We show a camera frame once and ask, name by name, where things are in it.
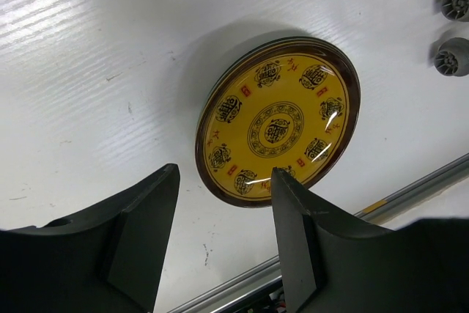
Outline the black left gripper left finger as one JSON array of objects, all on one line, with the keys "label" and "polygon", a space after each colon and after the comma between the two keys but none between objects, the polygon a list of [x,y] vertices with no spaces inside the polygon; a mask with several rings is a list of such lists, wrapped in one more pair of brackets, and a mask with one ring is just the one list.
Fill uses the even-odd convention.
[{"label": "black left gripper left finger", "polygon": [[43,227],[1,232],[3,312],[151,312],[180,187],[169,163]]}]

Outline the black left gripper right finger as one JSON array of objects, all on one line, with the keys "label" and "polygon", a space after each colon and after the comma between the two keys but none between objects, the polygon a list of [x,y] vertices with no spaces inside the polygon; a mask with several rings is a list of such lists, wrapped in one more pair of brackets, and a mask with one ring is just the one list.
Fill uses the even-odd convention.
[{"label": "black left gripper right finger", "polygon": [[468,220],[371,224],[283,169],[271,202],[288,312],[466,312]]}]

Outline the yellow patterned plate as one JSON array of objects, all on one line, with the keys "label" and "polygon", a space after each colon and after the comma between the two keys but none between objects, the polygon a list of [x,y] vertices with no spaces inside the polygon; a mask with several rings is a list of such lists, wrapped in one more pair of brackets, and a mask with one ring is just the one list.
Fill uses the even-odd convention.
[{"label": "yellow patterned plate", "polygon": [[200,114],[196,167],[218,199],[267,207],[274,168],[311,187],[340,159],[358,120],[361,88],[348,56],[314,37],[285,37],[241,56]]}]

